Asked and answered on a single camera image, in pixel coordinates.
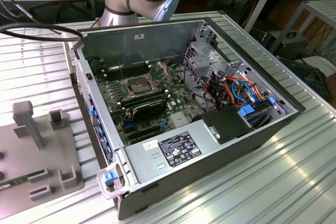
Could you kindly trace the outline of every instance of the aluminum profile table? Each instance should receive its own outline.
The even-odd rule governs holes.
[[[173,19],[204,16],[212,18],[307,110],[258,150],[118,221],[113,201],[103,198],[95,179],[99,166],[71,88],[62,44],[0,34],[0,122],[12,122],[12,103],[26,99],[32,101],[36,116],[50,109],[66,110],[85,180],[82,190],[0,223],[334,223],[335,109],[228,16],[208,12],[179,14]],[[78,29],[91,24],[66,26]],[[30,29],[22,32],[42,33]],[[218,46],[235,60],[228,45]]]
[[[290,21],[288,21],[287,25],[285,26],[280,36],[277,38],[277,40],[270,48],[269,50],[270,52],[274,53],[277,50],[282,40],[285,38],[289,30],[293,27],[295,22],[298,20],[298,18],[305,10],[309,11],[310,15],[303,22],[298,32],[303,33],[314,17],[323,20],[325,23],[332,26],[333,28],[336,28],[336,1],[303,1],[299,6],[299,8],[294,13],[294,15],[292,16],[292,18],[290,19]],[[336,43],[336,37],[334,37],[328,43],[328,45],[325,46],[325,49],[330,48],[335,43]]]

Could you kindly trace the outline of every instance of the blue plastic latch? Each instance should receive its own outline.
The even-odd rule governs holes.
[[[93,105],[90,107],[90,110],[89,110],[89,114],[90,115],[93,115],[93,111],[94,111],[94,107],[93,107]]]
[[[115,181],[118,178],[118,173],[116,170],[112,170],[108,173],[105,173],[104,175],[106,179],[105,184],[110,184],[112,181]]]
[[[274,97],[269,97],[269,102],[273,105],[273,104],[275,104],[276,102],[277,102],[277,100],[275,100],[275,98]]]
[[[239,112],[241,113],[242,116],[246,116],[248,114],[255,112],[255,110],[252,108],[251,105],[246,105],[246,106],[240,107]]]

